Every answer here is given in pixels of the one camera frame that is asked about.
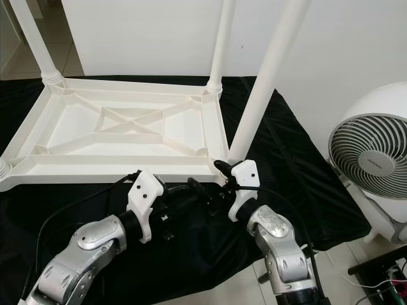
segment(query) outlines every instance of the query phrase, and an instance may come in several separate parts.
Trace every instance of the black fabric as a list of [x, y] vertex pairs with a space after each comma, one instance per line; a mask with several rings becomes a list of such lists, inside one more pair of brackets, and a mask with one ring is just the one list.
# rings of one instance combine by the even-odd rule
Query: black fabric
[[[207, 82], [205, 77], [87, 78], [180, 85]], [[229, 145], [253, 83], [254, 78], [223, 79], [220, 105]], [[0, 82], [0, 152], [42, 89], [39, 79]], [[300, 210], [316, 249], [327, 250], [369, 231], [358, 206], [277, 91], [247, 158], [256, 161], [262, 187], [277, 191]], [[124, 212], [130, 186], [120, 185], [55, 220], [46, 231], [43, 264], [67, 245], [78, 226], [102, 219], [107, 201], [112, 214]], [[34, 259], [36, 236], [42, 222], [58, 207], [104, 187], [103, 184], [21, 185], [0, 193], [0, 304], [17, 303]], [[219, 199], [219, 186], [206, 184], [205, 188], [215, 201]], [[278, 198], [259, 193], [258, 200], [299, 227], [292, 211]], [[185, 192], [164, 206], [170, 215], [168, 223], [153, 232], [151, 242], [138, 243], [117, 256], [97, 277], [84, 304], [122, 304], [134, 299], [138, 304], [152, 304], [192, 294], [215, 287], [260, 258], [254, 240], [227, 218], [227, 210], [221, 203], [217, 202], [214, 204], [217, 208], [211, 209], [199, 196]], [[296, 239], [300, 244], [305, 242], [299, 229]]]

